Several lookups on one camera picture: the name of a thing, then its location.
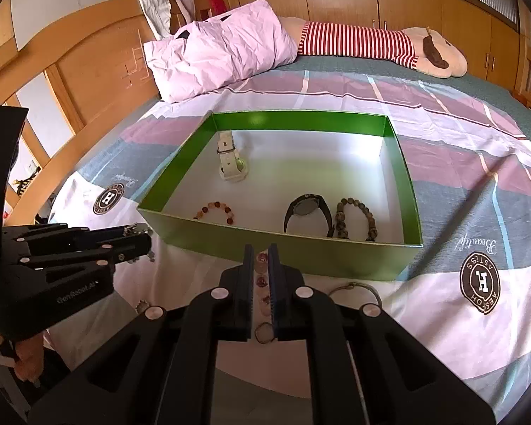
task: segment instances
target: wooden bead bracelet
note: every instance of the wooden bead bracelet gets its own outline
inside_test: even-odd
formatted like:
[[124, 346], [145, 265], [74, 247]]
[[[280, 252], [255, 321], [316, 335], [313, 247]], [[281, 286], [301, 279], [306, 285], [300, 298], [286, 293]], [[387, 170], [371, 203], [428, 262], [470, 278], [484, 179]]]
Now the wooden bead bracelet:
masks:
[[340, 203], [336, 205], [336, 237], [348, 239], [348, 231], [346, 230], [346, 223], [344, 222], [344, 219], [346, 219], [346, 216], [344, 215], [345, 204], [354, 204], [354, 206], [360, 208], [360, 211], [362, 211], [368, 219], [368, 238], [366, 238], [366, 241], [375, 241], [376, 236], [378, 236], [378, 231], [375, 229], [374, 215], [364, 203], [360, 203], [359, 200], [354, 198], [343, 198], [340, 200]]
[[227, 213], [227, 224], [232, 225], [234, 224], [234, 213], [232, 212], [232, 209], [230, 209], [226, 204], [221, 203], [220, 201], [216, 201], [214, 203], [208, 203], [206, 206], [203, 206], [202, 209], [196, 213], [196, 216], [193, 217], [193, 219], [202, 219], [202, 216], [204, 216], [209, 209], [223, 209], [225, 213]]

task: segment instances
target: wooden headboard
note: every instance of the wooden headboard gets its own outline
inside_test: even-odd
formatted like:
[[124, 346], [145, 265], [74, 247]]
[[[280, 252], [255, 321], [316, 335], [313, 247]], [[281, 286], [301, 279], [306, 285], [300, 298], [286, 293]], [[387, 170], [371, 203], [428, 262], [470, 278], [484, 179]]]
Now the wooden headboard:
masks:
[[[197, 19], [210, 15], [208, 0], [195, 0]], [[16, 93], [44, 73], [59, 109], [74, 133], [51, 158], [26, 121], [22, 139], [42, 167], [18, 197], [7, 187], [13, 208], [6, 225], [34, 222], [35, 214], [79, 160], [116, 124], [159, 95], [146, 65], [143, 43], [154, 40], [138, 0], [109, 0], [48, 25], [18, 51], [10, 0], [0, 5], [0, 104], [20, 106]], [[171, 0], [171, 26], [184, 18]]]

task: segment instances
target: black watch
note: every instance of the black watch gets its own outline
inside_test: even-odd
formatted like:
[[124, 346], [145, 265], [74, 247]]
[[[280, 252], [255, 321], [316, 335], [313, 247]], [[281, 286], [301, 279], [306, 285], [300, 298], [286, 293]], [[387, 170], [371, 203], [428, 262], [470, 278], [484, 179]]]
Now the black watch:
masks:
[[296, 200], [293, 200], [289, 204], [287, 209], [287, 214], [285, 214], [285, 222], [283, 223], [283, 231], [287, 233], [287, 224], [292, 215], [296, 216], [306, 216], [316, 209], [320, 209], [324, 214], [324, 218], [327, 219], [327, 225], [329, 226], [329, 232], [327, 233], [327, 238], [332, 238], [335, 232], [334, 225], [332, 224], [332, 214], [324, 201], [323, 197], [320, 195], [313, 195], [312, 193], [307, 193], [306, 195], [301, 195]]

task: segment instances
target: plush doll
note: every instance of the plush doll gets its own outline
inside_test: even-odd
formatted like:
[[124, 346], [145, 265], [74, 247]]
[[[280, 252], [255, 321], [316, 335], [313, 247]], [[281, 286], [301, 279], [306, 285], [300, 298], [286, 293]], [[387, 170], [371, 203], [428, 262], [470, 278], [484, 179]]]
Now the plush doll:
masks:
[[399, 31], [308, 22], [296, 17], [279, 20], [296, 42], [300, 55], [384, 59], [438, 78], [463, 76], [468, 69], [462, 53], [428, 28]]

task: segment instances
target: pink pillow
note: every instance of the pink pillow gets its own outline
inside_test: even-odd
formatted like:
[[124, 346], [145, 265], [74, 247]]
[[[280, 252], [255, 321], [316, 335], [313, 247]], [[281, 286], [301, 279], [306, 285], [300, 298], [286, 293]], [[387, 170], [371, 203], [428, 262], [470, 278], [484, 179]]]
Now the pink pillow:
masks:
[[235, 81], [293, 62], [295, 41], [266, 0], [233, 9], [204, 22], [191, 22], [188, 39], [144, 44], [145, 59], [161, 97], [180, 102]]

